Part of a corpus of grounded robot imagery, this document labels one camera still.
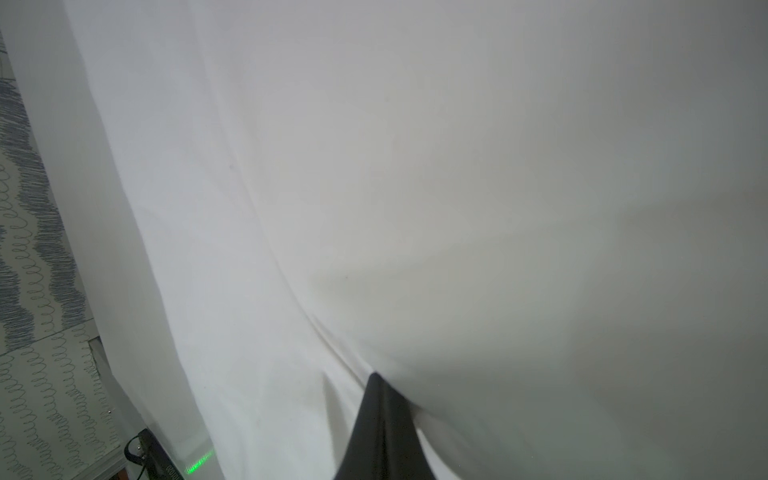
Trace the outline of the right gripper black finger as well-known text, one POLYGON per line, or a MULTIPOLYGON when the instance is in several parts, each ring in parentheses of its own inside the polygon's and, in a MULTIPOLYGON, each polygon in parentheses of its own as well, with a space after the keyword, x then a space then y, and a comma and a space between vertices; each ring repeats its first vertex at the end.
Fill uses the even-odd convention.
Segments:
POLYGON ((434 480, 405 397, 369 376, 336 480, 434 480))

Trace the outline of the white t-shirt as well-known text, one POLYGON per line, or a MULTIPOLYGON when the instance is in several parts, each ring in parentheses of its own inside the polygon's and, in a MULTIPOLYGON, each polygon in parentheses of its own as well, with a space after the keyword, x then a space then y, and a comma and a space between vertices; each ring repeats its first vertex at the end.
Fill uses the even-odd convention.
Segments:
POLYGON ((765 2, 64 8, 228 477, 766 477, 765 2))

